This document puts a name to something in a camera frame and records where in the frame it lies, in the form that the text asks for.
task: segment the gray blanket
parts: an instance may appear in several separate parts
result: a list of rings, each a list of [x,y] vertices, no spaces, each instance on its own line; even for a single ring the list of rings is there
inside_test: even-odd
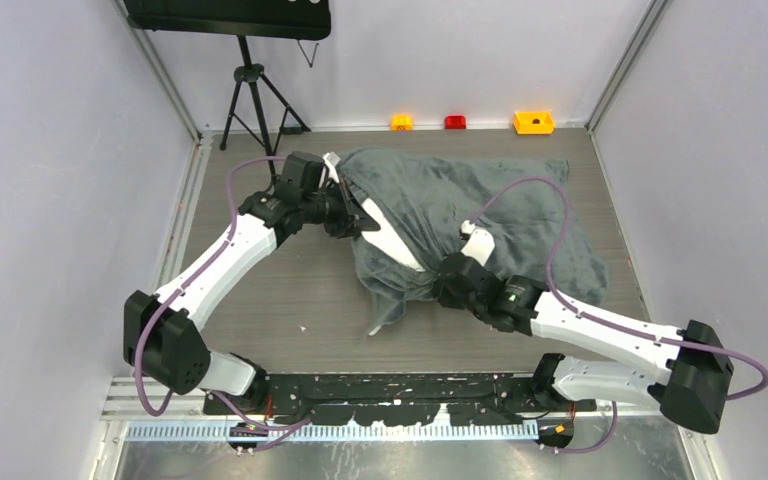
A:
[[[443,258],[463,248],[460,225],[504,186],[536,175],[564,184],[566,160],[444,160],[385,148],[340,154],[337,170],[352,193],[371,198],[420,265],[417,272],[381,252],[362,237],[352,241],[355,271],[373,297],[370,332],[401,319],[409,300],[433,300],[431,287]],[[545,282],[546,257],[558,236],[563,203],[547,185],[529,182],[506,192],[479,225],[496,240],[487,268],[500,278],[525,275]],[[555,257],[555,283],[576,299],[600,305],[608,290],[608,269],[573,219]]]

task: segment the yellow toy brick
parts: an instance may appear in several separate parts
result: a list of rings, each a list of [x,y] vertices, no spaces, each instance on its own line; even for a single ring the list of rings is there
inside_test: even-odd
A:
[[[413,130],[413,119],[410,115],[393,115],[390,120],[390,130]]]
[[[549,135],[555,130],[555,121],[549,112],[516,112],[514,128],[520,135]]]

